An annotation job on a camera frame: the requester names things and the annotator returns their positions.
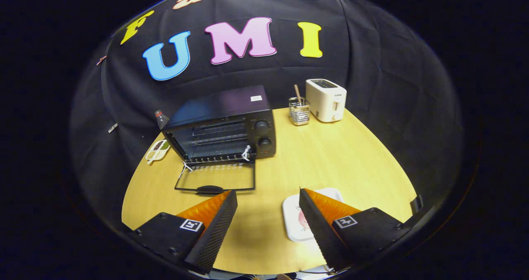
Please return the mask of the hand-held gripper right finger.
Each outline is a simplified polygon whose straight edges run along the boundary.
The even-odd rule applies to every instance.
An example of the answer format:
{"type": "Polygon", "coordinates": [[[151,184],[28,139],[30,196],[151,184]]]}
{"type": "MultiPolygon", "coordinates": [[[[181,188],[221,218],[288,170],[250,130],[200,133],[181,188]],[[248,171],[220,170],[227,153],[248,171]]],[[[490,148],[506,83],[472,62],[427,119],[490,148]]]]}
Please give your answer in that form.
{"type": "Polygon", "coordinates": [[[376,207],[360,211],[308,188],[299,190],[299,206],[336,271],[370,263],[404,235],[404,224],[376,207]]]}

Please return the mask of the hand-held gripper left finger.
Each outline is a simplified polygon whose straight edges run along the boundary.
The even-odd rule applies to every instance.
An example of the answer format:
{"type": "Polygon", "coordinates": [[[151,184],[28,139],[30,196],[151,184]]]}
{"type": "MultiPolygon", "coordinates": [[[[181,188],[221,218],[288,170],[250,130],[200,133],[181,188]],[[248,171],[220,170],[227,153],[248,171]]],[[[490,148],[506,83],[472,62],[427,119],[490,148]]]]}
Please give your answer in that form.
{"type": "Polygon", "coordinates": [[[227,190],[177,215],[160,212],[131,238],[172,266],[209,274],[237,207],[236,192],[227,190]]]}

